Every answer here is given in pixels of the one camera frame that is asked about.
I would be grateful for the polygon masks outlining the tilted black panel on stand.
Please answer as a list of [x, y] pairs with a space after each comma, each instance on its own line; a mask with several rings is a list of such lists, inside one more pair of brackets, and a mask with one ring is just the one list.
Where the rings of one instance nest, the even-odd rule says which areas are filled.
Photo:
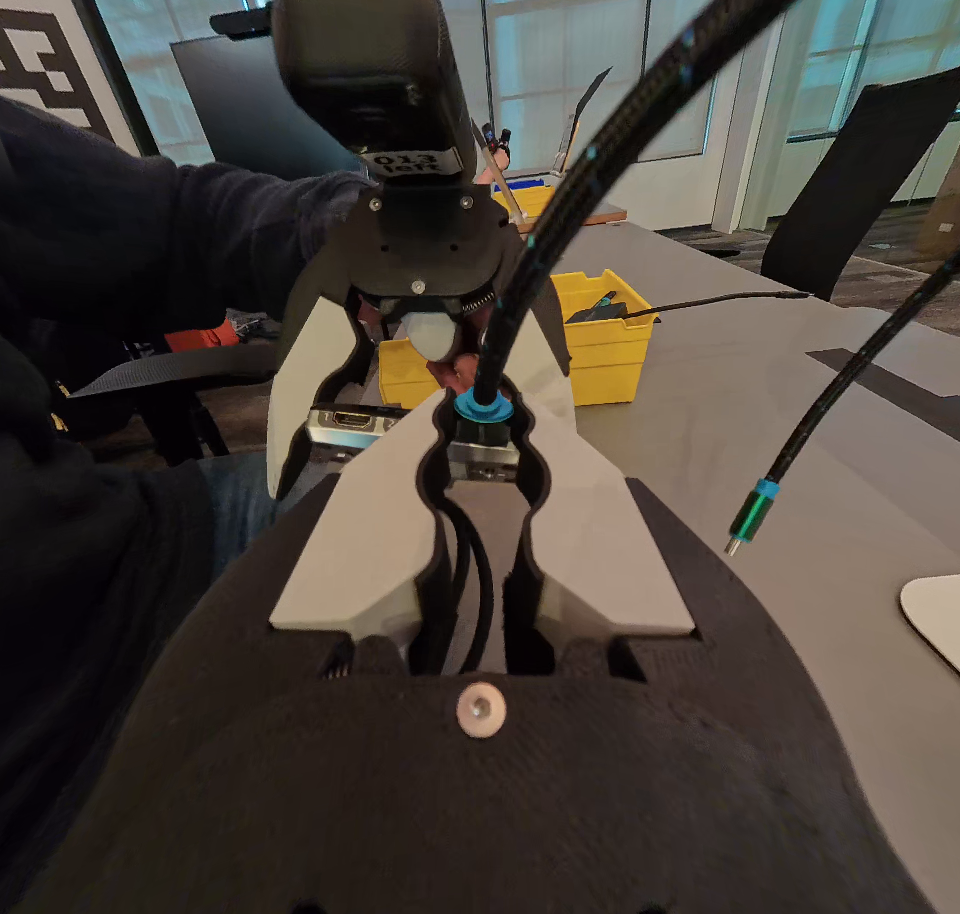
[[571, 151], [577, 140], [584, 112], [611, 71], [612, 68], [608, 67], [596, 76], [585, 92], [583, 92], [573, 112], [568, 116], [558, 146], [558, 152], [550, 169], [551, 177], [561, 180], [566, 176], [569, 169]]

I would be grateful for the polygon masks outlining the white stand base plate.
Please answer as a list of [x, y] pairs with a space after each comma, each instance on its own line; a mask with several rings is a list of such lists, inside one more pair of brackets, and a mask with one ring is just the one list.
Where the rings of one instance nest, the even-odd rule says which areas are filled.
[[959, 673], [959, 575], [912, 580], [902, 588], [898, 603], [913, 631]]

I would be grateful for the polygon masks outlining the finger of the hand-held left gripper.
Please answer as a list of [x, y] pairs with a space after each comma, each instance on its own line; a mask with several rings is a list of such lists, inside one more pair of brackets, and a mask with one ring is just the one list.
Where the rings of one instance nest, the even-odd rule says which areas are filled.
[[309, 457], [308, 415], [318, 401], [331, 402], [351, 383], [366, 380], [375, 351], [359, 320], [361, 299], [345, 304], [294, 292], [286, 305], [268, 413], [268, 489], [283, 500]]
[[563, 373], [533, 311], [525, 315], [519, 328], [506, 363], [505, 379], [520, 394], [535, 420], [577, 431], [570, 378]]

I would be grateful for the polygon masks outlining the yellow plastic bin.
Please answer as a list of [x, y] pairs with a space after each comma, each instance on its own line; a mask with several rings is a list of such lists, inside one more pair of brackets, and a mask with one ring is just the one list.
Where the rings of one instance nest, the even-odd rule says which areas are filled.
[[515, 200], [519, 213], [517, 220], [511, 220], [521, 234], [528, 234], [534, 228], [539, 218], [545, 212], [548, 204], [555, 195], [556, 186], [543, 182], [541, 178], [536, 178], [534, 182], [518, 181], [509, 186], [511, 196]]
[[[584, 272], [552, 275], [558, 293], [570, 353], [573, 404], [577, 407], [629, 404], [637, 393], [653, 332], [651, 305], [612, 270], [598, 276]], [[608, 313], [623, 306], [630, 318], [573, 322], [611, 294]], [[383, 404], [417, 408], [440, 389], [436, 378], [409, 340], [382, 342], [379, 347], [378, 389]]]

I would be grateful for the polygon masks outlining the large black television screen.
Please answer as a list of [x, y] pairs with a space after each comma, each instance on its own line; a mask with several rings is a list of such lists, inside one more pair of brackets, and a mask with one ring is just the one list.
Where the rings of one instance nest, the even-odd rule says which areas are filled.
[[213, 35], [171, 50], [214, 159], [285, 181], [349, 171], [359, 160], [293, 101], [268, 34]]

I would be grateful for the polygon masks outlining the grey adapter with braided cable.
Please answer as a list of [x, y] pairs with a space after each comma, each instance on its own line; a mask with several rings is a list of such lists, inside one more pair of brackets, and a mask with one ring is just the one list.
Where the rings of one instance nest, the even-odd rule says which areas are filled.
[[[320, 403], [308, 416], [307, 434], [314, 447], [336, 461], [348, 463], [395, 427], [408, 411], [396, 407]], [[500, 443], [462, 440], [467, 422], [457, 421], [456, 436], [446, 447], [449, 481], [515, 484], [520, 454], [504, 438]], [[440, 511], [449, 520], [455, 536], [455, 562], [448, 570], [450, 596], [460, 604], [467, 588], [471, 567], [477, 569], [479, 601], [470, 645], [460, 673], [479, 671], [494, 625], [496, 594], [490, 559], [478, 529], [454, 501], [446, 500]]]

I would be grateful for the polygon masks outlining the person's blue jeans leg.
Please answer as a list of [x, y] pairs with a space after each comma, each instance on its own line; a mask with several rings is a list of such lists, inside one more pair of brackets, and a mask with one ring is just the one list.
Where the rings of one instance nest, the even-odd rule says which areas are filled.
[[265, 451], [205, 459], [198, 461], [198, 468], [212, 508], [213, 583], [331, 472], [329, 464], [308, 462], [289, 493], [277, 500], [268, 490]]

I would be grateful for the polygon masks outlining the orange floor object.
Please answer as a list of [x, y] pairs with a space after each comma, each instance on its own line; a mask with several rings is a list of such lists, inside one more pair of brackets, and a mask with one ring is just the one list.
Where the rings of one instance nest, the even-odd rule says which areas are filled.
[[208, 349], [231, 348], [242, 343], [230, 319], [211, 329], [193, 329], [171, 332], [164, 340], [172, 354], [184, 354]]

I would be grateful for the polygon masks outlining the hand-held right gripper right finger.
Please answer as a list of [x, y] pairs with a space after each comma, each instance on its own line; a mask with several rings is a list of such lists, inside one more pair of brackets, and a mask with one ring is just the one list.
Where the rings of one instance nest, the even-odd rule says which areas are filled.
[[622, 471], [539, 404], [516, 404], [529, 504], [510, 571], [510, 674], [550, 675], [573, 643], [688, 638], [695, 621]]

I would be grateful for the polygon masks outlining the black office chair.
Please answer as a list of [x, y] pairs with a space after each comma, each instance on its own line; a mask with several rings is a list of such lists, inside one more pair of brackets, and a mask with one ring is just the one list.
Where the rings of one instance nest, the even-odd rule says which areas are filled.
[[866, 86], [781, 218], [763, 278], [828, 302], [863, 238], [958, 107], [959, 69]]

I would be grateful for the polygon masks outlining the white printed board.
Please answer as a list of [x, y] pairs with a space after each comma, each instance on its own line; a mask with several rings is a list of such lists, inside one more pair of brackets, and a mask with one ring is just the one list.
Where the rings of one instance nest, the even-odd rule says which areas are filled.
[[94, 0], [1, 0], [1, 91], [127, 153], [158, 152]]

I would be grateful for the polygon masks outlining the person's left hand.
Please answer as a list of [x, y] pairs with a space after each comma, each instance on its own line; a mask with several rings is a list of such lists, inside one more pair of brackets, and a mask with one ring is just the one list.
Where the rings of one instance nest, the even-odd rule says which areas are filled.
[[450, 361], [427, 361], [425, 367], [439, 388], [461, 396], [474, 387], [479, 360], [478, 353], [462, 353]]

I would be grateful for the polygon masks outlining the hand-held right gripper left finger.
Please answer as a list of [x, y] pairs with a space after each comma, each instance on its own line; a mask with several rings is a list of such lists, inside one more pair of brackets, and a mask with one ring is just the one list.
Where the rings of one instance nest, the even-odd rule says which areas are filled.
[[415, 675], [443, 672], [454, 632], [446, 526], [452, 392], [436, 392], [350, 460], [283, 587], [270, 625], [386, 637]]

